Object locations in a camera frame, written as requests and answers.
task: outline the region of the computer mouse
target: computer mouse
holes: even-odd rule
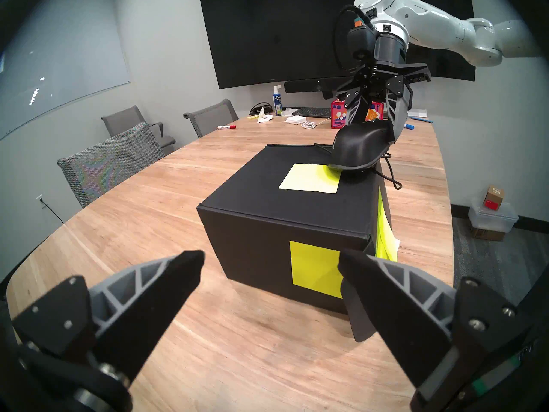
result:
[[[389,132],[389,121],[379,119],[344,126],[335,135],[328,166],[342,171],[373,167],[389,150]]]

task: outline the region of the office chair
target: office chair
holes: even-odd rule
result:
[[[132,127],[135,127],[139,123],[144,123],[145,118],[139,111],[137,106],[132,106],[120,112],[113,113],[108,117],[101,117],[111,137],[120,134]],[[160,137],[153,131],[154,137],[157,139],[161,148],[169,146],[175,143],[175,139],[170,136],[164,136],[164,125],[162,123],[150,124],[149,127],[158,125],[160,129]]]
[[[59,159],[57,165],[84,208],[163,157],[149,125],[140,123],[89,149]]]
[[[198,138],[217,129],[218,125],[228,125],[238,119],[233,105],[229,99],[225,99],[209,108],[204,108],[196,112],[183,114],[185,119],[190,119],[194,131]]]

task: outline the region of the yellow sticky note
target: yellow sticky note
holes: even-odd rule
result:
[[[381,189],[379,189],[376,257],[396,262],[399,245],[400,241],[392,234],[391,226],[389,225],[389,221],[385,215],[385,209],[383,208],[383,200],[381,197]]]
[[[290,256],[294,285],[341,298],[339,251],[290,241]]]
[[[278,188],[337,193],[340,175],[327,165],[294,164]]]

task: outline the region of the television screen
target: television screen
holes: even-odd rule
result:
[[[458,17],[473,17],[471,0],[421,0]],[[200,0],[219,88],[346,76],[332,50],[334,21],[355,0]],[[356,66],[346,45],[355,16],[336,27],[346,69]],[[410,44],[406,63],[427,63],[432,76],[474,81],[475,68],[448,50]]]

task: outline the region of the conference table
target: conference table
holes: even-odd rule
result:
[[[390,148],[404,187],[385,182],[398,259],[452,285],[442,156],[432,125],[410,123]],[[337,132],[329,120],[314,129],[282,117],[235,124],[133,175],[57,229],[13,275],[12,318],[71,275],[91,287],[133,264],[201,249],[199,287],[130,388],[135,411],[409,410],[414,388],[379,334],[356,343],[346,315],[226,278],[196,206],[265,145],[331,143]]]

